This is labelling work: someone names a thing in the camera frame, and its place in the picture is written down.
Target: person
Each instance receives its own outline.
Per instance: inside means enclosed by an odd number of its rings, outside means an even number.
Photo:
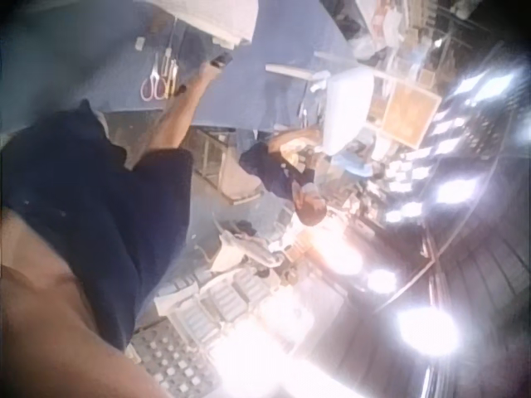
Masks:
[[[346,148],[333,155],[330,164],[342,168],[355,177],[381,179],[383,178],[383,167],[379,162],[372,160],[375,145],[376,141],[373,141],[372,144],[356,153],[351,153]]]
[[[87,101],[2,150],[2,396],[168,396],[123,351],[185,242],[180,146],[219,72],[202,67],[131,170]]]
[[[279,133],[269,137],[252,131],[240,131],[236,136],[239,164],[247,173],[261,179],[264,188],[277,197],[291,201],[295,213],[306,226],[319,224],[327,213],[326,201],[314,183],[318,154],[306,158],[303,172],[299,172],[280,153],[283,145],[301,140],[315,145],[320,131],[308,128]]]

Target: red-handled scissors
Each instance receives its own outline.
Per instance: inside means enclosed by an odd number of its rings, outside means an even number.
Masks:
[[[155,63],[151,70],[149,78],[142,82],[140,86],[140,97],[144,101],[150,100],[165,100],[166,99],[166,80],[162,79],[158,74],[158,53],[155,53]]]

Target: shirt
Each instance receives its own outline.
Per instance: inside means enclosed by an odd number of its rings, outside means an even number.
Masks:
[[[366,163],[355,153],[341,152],[332,157],[332,165],[341,167],[358,177],[369,178],[373,176],[373,166]]]
[[[283,199],[293,201],[292,182],[301,186],[314,181],[315,171],[306,168],[299,172],[281,156],[269,153],[266,143],[256,143],[240,156],[240,166],[249,174],[261,179],[264,188]]]
[[[87,102],[2,150],[2,206],[71,267],[100,335],[123,350],[144,300],[186,240],[192,155],[154,151],[130,171]]]

